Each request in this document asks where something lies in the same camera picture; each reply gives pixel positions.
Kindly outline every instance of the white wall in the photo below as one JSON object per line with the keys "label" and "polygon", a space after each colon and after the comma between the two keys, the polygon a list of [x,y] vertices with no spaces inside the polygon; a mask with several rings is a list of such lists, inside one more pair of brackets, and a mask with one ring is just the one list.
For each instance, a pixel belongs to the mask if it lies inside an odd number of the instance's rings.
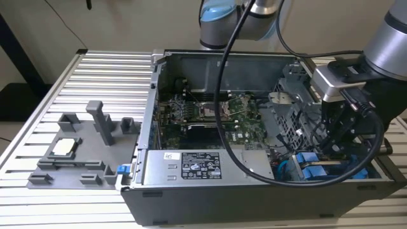
{"label": "white wall", "polygon": [[[200,0],[48,0],[92,50],[198,49]],[[42,0],[0,0],[0,12],[45,81],[53,82],[81,43]],[[268,42],[238,42],[264,51]]]}
{"label": "white wall", "polygon": [[[48,0],[92,50],[198,49],[200,0]],[[298,52],[361,49],[392,0],[292,0],[282,36]],[[44,80],[58,77],[81,43],[42,0],[0,0],[2,14]],[[236,50],[266,51],[268,41]]]}
{"label": "white wall", "polygon": [[293,0],[282,28],[297,52],[361,50],[393,0]]}

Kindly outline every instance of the gray plastic peg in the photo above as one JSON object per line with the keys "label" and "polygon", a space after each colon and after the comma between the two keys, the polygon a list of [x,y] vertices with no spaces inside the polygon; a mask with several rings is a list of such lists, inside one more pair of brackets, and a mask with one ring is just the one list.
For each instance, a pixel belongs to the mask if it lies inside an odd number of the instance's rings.
{"label": "gray plastic peg", "polygon": [[96,126],[96,129],[98,130],[104,144],[106,146],[110,146],[112,144],[114,144],[114,140],[113,140],[112,134],[109,132],[109,127],[108,127],[109,125],[104,118],[101,107],[102,107],[101,101],[92,100],[92,101],[89,101],[85,110],[93,117],[94,126]]}

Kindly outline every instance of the label sticker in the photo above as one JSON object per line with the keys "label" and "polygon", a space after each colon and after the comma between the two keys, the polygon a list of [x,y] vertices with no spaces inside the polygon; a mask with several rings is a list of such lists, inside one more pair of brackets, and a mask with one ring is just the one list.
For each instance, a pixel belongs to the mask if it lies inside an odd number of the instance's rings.
{"label": "label sticker", "polygon": [[182,179],[221,179],[218,153],[182,153]]}
{"label": "label sticker", "polygon": [[164,160],[178,160],[180,158],[180,153],[164,153]]}
{"label": "label sticker", "polygon": [[297,129],[294,132],[297,133],[298,136],[302,135],[302,130],[301,129]]}

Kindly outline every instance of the floor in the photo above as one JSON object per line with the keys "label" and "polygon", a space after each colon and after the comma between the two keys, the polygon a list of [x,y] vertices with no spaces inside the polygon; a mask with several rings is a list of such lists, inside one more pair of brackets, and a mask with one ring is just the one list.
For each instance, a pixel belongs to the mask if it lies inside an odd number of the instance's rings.
{"label": "floor", "polygon": [[[0,137],[12,140],[18,133],[24,123],[0,122]],[[9,142],[0,139],[0,155],[2,154]]]}

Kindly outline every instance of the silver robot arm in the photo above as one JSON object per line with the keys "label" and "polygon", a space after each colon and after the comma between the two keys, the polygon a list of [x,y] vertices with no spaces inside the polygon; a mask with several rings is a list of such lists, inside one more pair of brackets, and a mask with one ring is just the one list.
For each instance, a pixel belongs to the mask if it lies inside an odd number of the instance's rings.
{"label": "silver robot arm", "polygon": [[407,81],[407,0],[395,1],[364,56],[380,74]]}
{"label": "silver robot arm", "polygon": [[[268,38],[273,31],[272,24],[278,2],[278,0],[254,2],[238,34],[240,40],[257,41]],[[200,12],[200,43],[204,48],[224,49],[246,3],[248,0],[241,6],[237,6],[233,0],[208,0],[204,3]]]}

